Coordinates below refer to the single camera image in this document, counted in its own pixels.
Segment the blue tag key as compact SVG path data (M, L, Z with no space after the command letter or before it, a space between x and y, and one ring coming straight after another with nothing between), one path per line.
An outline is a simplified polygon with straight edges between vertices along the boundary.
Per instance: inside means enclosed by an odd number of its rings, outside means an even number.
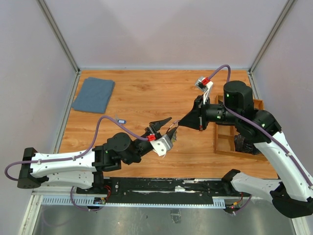
M115 120L116 120L118 123L120 123L120 124L126 124L126 123L127 123L126 120L120 119L120 118L118 117L118 115L115 116Z

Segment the large metal keyring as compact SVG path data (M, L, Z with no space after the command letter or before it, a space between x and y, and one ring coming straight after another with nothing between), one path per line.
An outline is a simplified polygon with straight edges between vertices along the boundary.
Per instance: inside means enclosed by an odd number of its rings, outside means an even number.
M166 131L166 135L170 138L171 142L177 141L177 129L179 120L174 121Z

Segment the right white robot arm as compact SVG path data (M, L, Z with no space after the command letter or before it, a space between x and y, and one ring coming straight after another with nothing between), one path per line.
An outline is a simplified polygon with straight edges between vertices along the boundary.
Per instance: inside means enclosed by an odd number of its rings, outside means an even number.
M242 81L224 84L222 104L211 104L213 82L203 77L195 83L203 95L194 100L192 110L179 126L203 131L210 122L234 126L275 169L278 180L264 180L232 169L222 177L222 191L228 196L248 193L267 200L284 216L299 218L313 213L313 178L289 146L281 126L266 110L254 107L251 87Z

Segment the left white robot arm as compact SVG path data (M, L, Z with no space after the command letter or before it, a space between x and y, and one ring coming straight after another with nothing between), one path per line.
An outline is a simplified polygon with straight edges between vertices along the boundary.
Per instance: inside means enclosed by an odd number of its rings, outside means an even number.
M107 139L103 145L91 143L86 150L70 153L44 154L33 147L24 150L18 177L18 188L33 189L40 186L74 186L98 194L104 190L103 172L120 170L122 164L141 162L141 158L155 152L164 157L173 147L172 137L177 129L164 135L159 131L170 121L154 121L135 140L125 130Z

